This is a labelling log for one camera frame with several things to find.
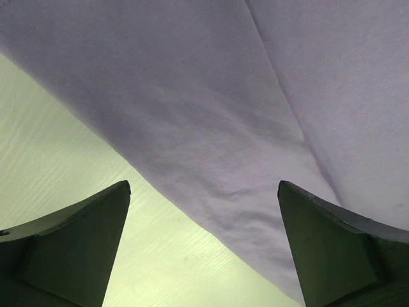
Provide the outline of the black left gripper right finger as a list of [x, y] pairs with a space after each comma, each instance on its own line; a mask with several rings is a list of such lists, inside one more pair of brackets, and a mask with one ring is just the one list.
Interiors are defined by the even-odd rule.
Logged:
[[408, 306], [406, 230], [288, 181], [277, 197], [306, 306]]

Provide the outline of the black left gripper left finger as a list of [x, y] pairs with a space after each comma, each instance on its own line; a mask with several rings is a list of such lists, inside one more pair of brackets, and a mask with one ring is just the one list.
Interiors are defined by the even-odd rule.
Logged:
[[1, 230], [1, 306], [101, 306], [129, 205], [124, 180]]

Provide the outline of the purple t shirt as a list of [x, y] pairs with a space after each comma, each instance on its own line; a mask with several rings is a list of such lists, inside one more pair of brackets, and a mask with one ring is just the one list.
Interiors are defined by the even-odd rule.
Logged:
[[1, 52], [298, 302], [280, 181], [408, 229], [407, 1], [2, 1]]

